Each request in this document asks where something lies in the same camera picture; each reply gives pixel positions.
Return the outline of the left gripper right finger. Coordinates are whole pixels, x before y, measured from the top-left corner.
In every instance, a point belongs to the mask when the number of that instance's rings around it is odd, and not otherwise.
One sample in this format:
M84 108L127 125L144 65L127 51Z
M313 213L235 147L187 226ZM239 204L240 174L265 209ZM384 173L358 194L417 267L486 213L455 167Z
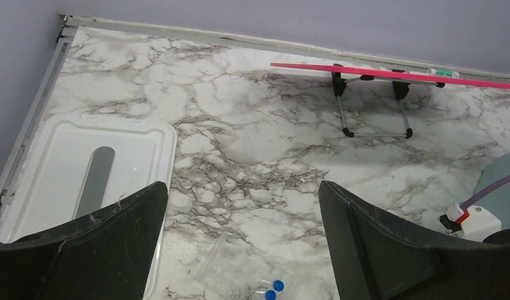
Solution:
M319 203L341 299L510 299L510 229L481 242L448 236L332 181Z

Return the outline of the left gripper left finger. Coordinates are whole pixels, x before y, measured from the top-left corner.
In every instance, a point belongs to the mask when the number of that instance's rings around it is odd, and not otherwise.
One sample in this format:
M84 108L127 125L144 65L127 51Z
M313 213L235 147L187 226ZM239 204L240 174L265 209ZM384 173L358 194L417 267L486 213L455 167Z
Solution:
M161 181L50 229L0 242L0 299L142 299L163 227Z

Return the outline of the white plastic lid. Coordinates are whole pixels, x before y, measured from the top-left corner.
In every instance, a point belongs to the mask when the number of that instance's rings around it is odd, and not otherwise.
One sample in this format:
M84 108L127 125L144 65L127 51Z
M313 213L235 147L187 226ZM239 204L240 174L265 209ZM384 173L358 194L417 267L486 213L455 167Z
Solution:
M85 216L171 182L177 134L164 122L59 115L44 125L3 207L0 242Z

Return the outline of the teal plastic bin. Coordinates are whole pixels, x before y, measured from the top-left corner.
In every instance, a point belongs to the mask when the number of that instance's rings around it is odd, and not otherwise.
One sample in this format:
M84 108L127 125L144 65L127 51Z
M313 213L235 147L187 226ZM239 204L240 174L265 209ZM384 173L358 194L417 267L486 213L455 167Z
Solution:
M483 169L475 193L508 175L510 175L510 152ZM502 223L502 229L510 229L510 183L490 192L476 205L487 209L496 216Z

